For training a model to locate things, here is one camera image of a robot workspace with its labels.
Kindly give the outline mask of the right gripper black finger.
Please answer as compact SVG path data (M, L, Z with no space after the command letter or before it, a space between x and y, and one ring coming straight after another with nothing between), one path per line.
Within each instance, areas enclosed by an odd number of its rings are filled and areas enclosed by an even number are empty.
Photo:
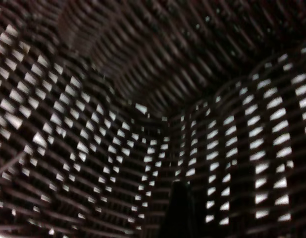
M193 203L189 188L184 182L176 181L165 216L165 237L195 238L192 218Z

